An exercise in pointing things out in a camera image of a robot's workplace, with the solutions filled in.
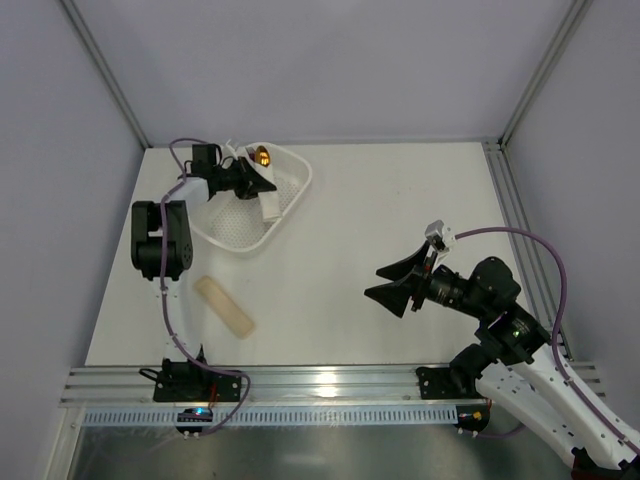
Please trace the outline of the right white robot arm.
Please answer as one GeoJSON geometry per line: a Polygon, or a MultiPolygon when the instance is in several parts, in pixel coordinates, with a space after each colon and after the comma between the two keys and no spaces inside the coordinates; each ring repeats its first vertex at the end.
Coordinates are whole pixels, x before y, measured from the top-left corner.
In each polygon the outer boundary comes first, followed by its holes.
{"type": "Polygon", "coordinates": [[[574,479],[636,479],[639,432],[607,407],[556,354],[548,331],[517,301],[520,285],[490,256],[464,278],[426,241],[411,256],[377,270],[364,294],[397,317],[431,301],[477,320],[477,341],[448,364],[445,384],[460,396],[501,405],[551,447],[574,479]]]}

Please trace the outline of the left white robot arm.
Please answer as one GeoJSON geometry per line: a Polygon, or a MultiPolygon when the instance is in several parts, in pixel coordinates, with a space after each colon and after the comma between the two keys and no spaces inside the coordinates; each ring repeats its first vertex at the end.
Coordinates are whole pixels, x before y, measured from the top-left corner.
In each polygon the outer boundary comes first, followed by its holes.
{"type": "Polygon", "coordinates": [[[167,334],[159,370],[143,368],[155,383],[157,402],[238,398],[240,372],[208,365],[187,301],[186,276],[193,265],[190,213],[219,193],[248,201],[277,192],[271,153],[264,145],[234,148],[191,139],[191,156],[176,162],[175,185],[157,202],[131,206],[130,254],[135,270],[154,287],[167,334]]]}

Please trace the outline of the gold ornate spoon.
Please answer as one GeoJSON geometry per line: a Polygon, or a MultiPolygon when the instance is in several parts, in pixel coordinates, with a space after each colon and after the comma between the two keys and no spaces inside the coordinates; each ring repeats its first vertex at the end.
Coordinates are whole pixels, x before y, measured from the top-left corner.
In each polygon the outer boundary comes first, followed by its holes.
{"type": "Polygon", "coordinates": [[[271,165],[271,156],[264,145],[259,145],[255,149],[253,161],[261,167],[268,168],[271,165]]]}

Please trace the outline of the white paper napkin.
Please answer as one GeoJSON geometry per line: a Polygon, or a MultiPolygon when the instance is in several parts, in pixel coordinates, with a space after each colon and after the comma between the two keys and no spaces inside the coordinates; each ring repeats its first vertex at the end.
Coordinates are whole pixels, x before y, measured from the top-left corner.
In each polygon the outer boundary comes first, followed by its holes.
{"type": "MultiPolygon", "coordinates": [[[[247,158],[253,160],[253,155],[255,153],[255,149],[258,145],[250,145],[246,146],[247,158]]],[[[271,157],[271,166],[273,169],[273,183],[275,184],[275,173],[273,160],[271,157]]],[[[281,208],[279,205],[279,194],[278,191],[269,192],[269,193],[260,193],[258,196],[260,207],[262,211],[262,218],[265,223],[275,222],[277,219],[281,217],[281,208]]]]}

